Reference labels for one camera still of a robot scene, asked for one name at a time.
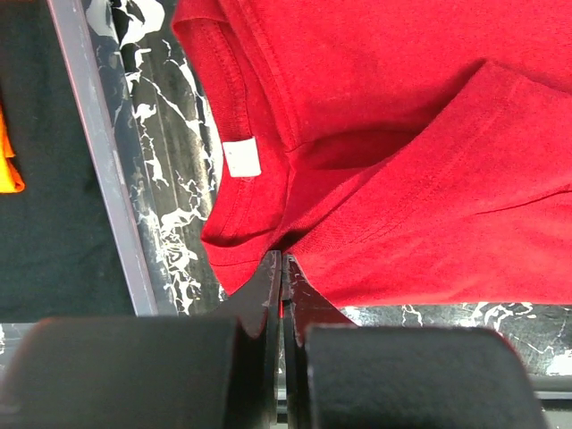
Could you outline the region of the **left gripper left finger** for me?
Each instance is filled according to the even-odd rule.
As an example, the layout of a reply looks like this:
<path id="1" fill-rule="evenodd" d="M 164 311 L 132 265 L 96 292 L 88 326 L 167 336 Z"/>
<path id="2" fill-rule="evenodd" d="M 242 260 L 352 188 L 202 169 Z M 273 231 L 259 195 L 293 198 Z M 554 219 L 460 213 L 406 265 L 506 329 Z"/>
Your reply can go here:
<path id="1" fill-rule="evenodd" d="M 273 425 L 277 387 L 282 255 L 268 252 L 253 276 L 215 311 L 237 323 L 227 425 Z"/>

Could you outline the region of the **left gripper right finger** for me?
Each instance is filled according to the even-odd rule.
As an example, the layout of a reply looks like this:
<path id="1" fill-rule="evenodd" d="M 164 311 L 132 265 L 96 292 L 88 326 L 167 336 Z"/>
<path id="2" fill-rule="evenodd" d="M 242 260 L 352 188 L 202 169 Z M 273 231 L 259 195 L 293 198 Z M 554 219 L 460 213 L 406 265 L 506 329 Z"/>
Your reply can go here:
<path id="1" fill-rule="evenodd" d="M 282 257 L 282 324 L 288 426 L 311 426 L 305 338 L 309 327 L 355 328 L 338 308 L 308 281 L 292 255 Z"/>

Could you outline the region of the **red t-shirt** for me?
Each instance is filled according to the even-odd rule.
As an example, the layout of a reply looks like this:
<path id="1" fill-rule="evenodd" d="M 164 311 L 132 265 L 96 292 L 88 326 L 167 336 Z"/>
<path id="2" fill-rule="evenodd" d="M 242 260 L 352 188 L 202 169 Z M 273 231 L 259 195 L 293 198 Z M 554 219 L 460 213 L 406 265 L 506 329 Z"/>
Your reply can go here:
<path id="1" fill-rule="evenodd" d="M 339 307 L 571 300 L 568 1 L 181 1 L 225 291 L 271 250 Z"/>

